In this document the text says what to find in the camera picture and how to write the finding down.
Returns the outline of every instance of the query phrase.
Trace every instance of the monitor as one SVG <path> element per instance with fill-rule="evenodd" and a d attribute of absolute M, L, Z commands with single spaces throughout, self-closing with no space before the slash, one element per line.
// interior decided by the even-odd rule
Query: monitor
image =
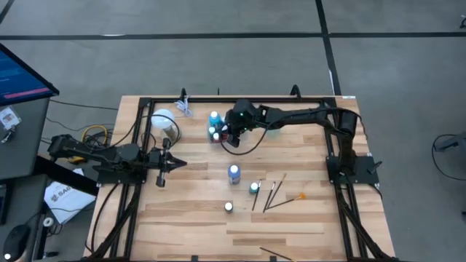
<path fill-rule="evenodd" d="M 0 44 L 0 106 L 48 98 L 60 92 Z"/>

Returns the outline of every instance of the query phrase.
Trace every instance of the white paper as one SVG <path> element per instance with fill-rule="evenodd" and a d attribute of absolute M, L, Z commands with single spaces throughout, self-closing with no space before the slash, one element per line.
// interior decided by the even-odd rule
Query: white paper
<path fill-rule="evenodd" d="M 76 174 L 84 175 L 81 168 L 73 170 Z M 72 219 L 79 211 L 66 212 L 54 210 L 63 208 L 64 210 L 82 210 L 95 200 L 95 196 L 80 192 L 62 183 L 53 182 L 45 189 L 44 201 L 51 209 L 58 223 L 64 224 Z"/>
<path fill-rule="evenodd" d="M 7 107 L 0 111 L 0 122 L 6 130 L 10 130 L 12 127 L 18 125 L 21 119 L 15 114 L 11 107 Z"/>

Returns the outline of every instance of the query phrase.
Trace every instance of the wooden tabletop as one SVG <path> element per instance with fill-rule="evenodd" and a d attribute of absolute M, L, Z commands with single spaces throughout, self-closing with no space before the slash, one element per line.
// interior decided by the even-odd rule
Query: wooden tabletop
<path fill-rule="evenodd" d="M 135 121 L 138 101 L 138 96 L 122 98 L 113 141 L 121 139 Z M 336 97 L 336 102 L 339 107 L 359 111 L 354 97 Z M 285 126 L 268 132 L 252 153 L 233 156 L 219 144 L 207 143 L 206 135 L 208 114 L 218 111 L 224 116 L 232 106 L 231 103 L 190 103 L 193 117 L 187 118 L 174 103 L 156 104 L 156 110 L 169 108 L 175 114 L 182 138 L 170 152 L 188 165 L 167 174 L 164 188 L 155 185 L 159 171 L 149 171 L 139 202 L 131 260 L 188 261 L 191 255 L 198 255 L 203 261 L 267 261 L 271 254 L 259 249 L 264 247 L 299 261 L 344 261 L 336 198 L 325 165 L 327 148 L 323 128 L 316 124 Z M 294 110 L 317 105 L 275 103 L 267 106 Z M 240 147 L 232 150 L 248 150 L 263 131 L 258 129 L 244 134 Z M 151 132 L 161 146 L 160 130 L 152 128 Z M 131 135 L 124 142 L 130 143 L 130 139 Z M 354 150 L 359 155 L 369 152 L 360 123 Z M 235 186 L 228 182 L 227 167 L 231 164 L 238 164 L 242 170 L 241 182 Z M 295 198 L 301 192 L 307 198 L 262 213 L 272 183 L 278 183 L 284 174 L 287 177 L 273 204 Z M 252 212 L 254 196 L 248 189 L 259 179 L 262 179 L 261 190 Z M 106 185 L 99 191 L 88 243 L 97 211 L 111 187 Z M 362 224 L 383 251 L 395 255 L 380 196 L 367 185 L 355 185 L 355 190 Z M 96 244 L 100 244 L 114 226 L 120 192 L 121 186 L 104 207 Z M 226 202 L 233 203 L 233 213 L 224 211 Z M 348 224 L 354 253 L 358 255 L 355 232 L 351 223 Z M 119 255 L 123 254 L 126 230 L 123 228 L 120 237 Z"/>

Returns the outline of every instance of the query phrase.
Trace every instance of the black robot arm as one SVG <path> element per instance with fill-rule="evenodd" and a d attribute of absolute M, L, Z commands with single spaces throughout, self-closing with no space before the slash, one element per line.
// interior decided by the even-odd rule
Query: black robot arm
<path fill-rule="evenodd" d="M 81 156 L 100 162 L 93 168 L 99 172 L 98 183 L 141 183 L 145 180 L 145 170 L 160 170 L 156 184 L 165 186 L 165 173 L 186 162 L 174 157 L 169 151 L 170 140 L 163 140 L 163 148 L 153 148 L 147 154 L 135 143 L 108 148 L 92 148 L 70 135 L 57 135 L 52 138 L 49 154 L 53 159 Z"/>
<path fill-rule="evenodd" d="M 335 126 L 327 117 L 332 113 L 336 114 Z M 356 132 L 358 115 L 350 110 L 322 106 L 283 111 L 263 105 L 256 108 L 249 100 L 240 99 L 233 109 L 226 112 L 225 122 L 229 134 L 227 142 L 234 147 L 239 146 L 241 134 L 258 127 L 276 130 L 290 124 L 319 124 L 340 141 L 339 172 L 347 175 L 355 174 L 356 154 L 352 149 L 352 140 Z"/>

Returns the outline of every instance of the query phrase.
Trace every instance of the gray floor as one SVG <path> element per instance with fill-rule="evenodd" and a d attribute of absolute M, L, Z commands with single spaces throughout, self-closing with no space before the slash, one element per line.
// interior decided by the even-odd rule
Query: gray floor
<path fill-rule="evenodd" d="M 324 0 L 330 32 L 459 31 L 464 0 Z M 314 1 L 16 0 L 1 35 L 320 31 Z M 408 261 L 466 257 L 466 182 L 439 175 L 436 135 L 466 130 L 466 38 L 332 39 L 343 95 L 356 95 L 379 176 L 395 252 Z M 3 41 L 61 91 L 62 101 L 117 107 L 122 95 L 331 95 L 321 39 Z M 51 103 L 70 127 L 112 123 L 113 111 Z M 46 123 L 44 137 L 68 133 Z M 466 178 L 457 150 L 438 155 Z M 48 241 L 78 259 L 83 213 Z"/>

